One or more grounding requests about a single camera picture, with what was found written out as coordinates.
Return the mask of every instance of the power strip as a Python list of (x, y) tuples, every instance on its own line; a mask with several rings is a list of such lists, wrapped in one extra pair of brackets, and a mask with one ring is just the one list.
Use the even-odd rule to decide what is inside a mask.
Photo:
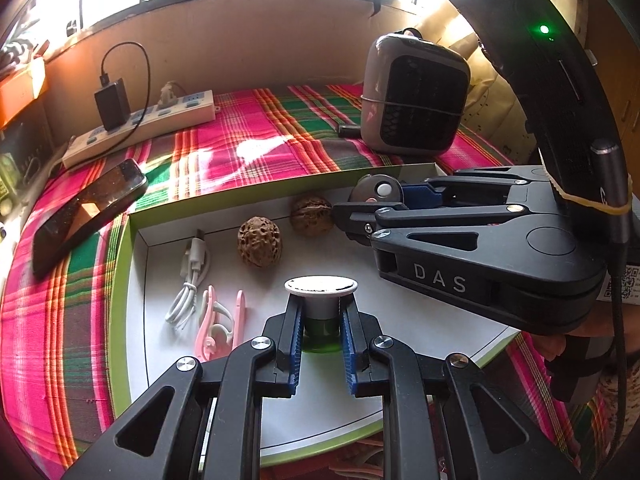
[[(107, 153), (133, 130), (141, 115), (142, 110), (138, 110), (132, 113), (129, 120), (120, 127), (105, 131), (103, 126), (98, 126), (78, 137), (66, 150), (62, 164), (65, 168), (71, 168), (101, 153)], [(158, 109), (158, 105), (155, 105), (147, 108), (145, 118), (135, 133), (119, 144), (116, 149), (120, 150), (143, 140), (206, 123), (215, 118), (216, 105), (213, 102), (211, 90), (180, 97), (173, 106)]]

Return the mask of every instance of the white usb cable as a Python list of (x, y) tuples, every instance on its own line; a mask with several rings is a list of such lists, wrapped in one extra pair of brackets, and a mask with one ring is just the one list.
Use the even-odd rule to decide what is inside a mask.
[(176, 328), (183, 328), (196, 311), (196, 292), (209, 272), (210, 260), (209, 250), (204, 243), (204, 233), (198, 231), (182, 256), (180, 275), (184, 278), (184, 283), (169, 312), (164, 316), (167, 323), (175, 325)]

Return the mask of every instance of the orange box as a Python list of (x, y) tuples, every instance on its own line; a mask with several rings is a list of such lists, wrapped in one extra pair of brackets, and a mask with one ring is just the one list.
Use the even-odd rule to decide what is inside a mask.
[(0, 128), (45, 90), (44, 59), (41, 57), (0, 81)]

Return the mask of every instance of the black cable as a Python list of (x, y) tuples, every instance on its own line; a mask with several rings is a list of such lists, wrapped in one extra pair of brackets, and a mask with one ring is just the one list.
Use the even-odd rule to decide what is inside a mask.
[(66, 168), (67, 171), (71, 171), (71, 170), (77, 168), (80, 165), (85, 165), (85, 164), (89, 164), (90, 162), (94, 162), (95, 160), (98, 160), (102, 156), (106, 155), (107, 153), (112, 152), (115, 148), (117, 148), (119, 145), (121, 145), (125, 140), (129, 139), (129, 137), (132, 136), (136, 132), (136, 130), (138, 129), (140, 124), (142, 124), (142, 121), (145, 120), (146, 110), (149, 108), (149, 100), (151, 99), (151, 63), (149, 62), (149, 56), (146, 53), (145, 47), (143, 47), (141, 44), (139, 44), (139, 43), (137, 43), (135, 41), (121, 41), (120, 43), (116, 43), (115, 45), (113, 45), (109, 50), (107, 50), (107, 52), (105, 52), (104, 56), (102, 56), (102, 62), (100, 62), (100, 81), (101, 82), (104, 81), (105, 78), (108, 81), (108, 77), (109, 77), (108, 74), (104, 71), (104, 60), (107, 59), (107, 56), (109, 55), (109, 53), (112, 50), (114, 50), (115, 48), (117, 48), (119, 46), (122, 46), (122, 45), (135, 45), (140, 50), (142, 50), (142, 53), (145, 55), (145, 60), (146, 60), (146, 101), (145, 101), (145, 108), (142, 110), (142, 115), (140, 115), (140, 120), (133, 127), (133, 130), (131, 130), (124, 137), (122, 137), (113, 146), (110, 146), (109, 148), (103, 150), (102, 152), (98, 153), (98, 155), (90, 158), (89, 160), (83, 160), (82, 162), (78, 162), (77, 164), (74, 164), (74, 165), (70, 166), (69, 168)]
[(626, 419), (625, 319), (622, 312), (622, 275), (619, 273), (611, 277), (611, 311), (613, 318), (613, 338), (616, 348), (616, 368), (618, 373), (618, 412), (616, 413), (616, 431), (611, 441), (609, 453), (607, 453), (602, 467), (611, 460), (611, 457), (613, 457), (618, 449)]

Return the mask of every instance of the plaid blanket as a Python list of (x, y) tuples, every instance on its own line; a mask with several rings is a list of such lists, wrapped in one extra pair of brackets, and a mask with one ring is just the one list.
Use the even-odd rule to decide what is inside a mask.
[[(305, 86), (219, 95), (221, 111), (215, 121), (131, 146), (63, 174), (47, 188), (25, 226), (0, 304), (0, 390), (5, 417), (49, 478), (60, 478), (114, 420), (106, 321), (127, 214), (72, 251), (41, 283), (31, 275), (37, 227), (79, 189), (128, 157), (149, 180), (137, 209), (283, 178), (423, 162), (373, 153), (359, 140), (336, 136), (336, 124), (359, 122), (361, 91), (359, 86)], [(509, 163), (464, 128), (437, 162), (446, 171)], [(529, 341), (520, 338), (506, 355), (525, 350), (532, 355)], [(591, 416), (597, 406), (574, 420), (550, 400), (539, 358), (502, 361), (498, 371), (507, 384), (518, 385), (513, 393), (518, 403), (551, 439), (568, 435), (577, 442), (570, 436), (578, 430), (601, 432), (600, 419)], [(600, 456), (600, 440), (591, 437), (589, 442), (594, 440), (598, 446), (587, 448)], [(586, 460), (584, 446), (559, 445)]]

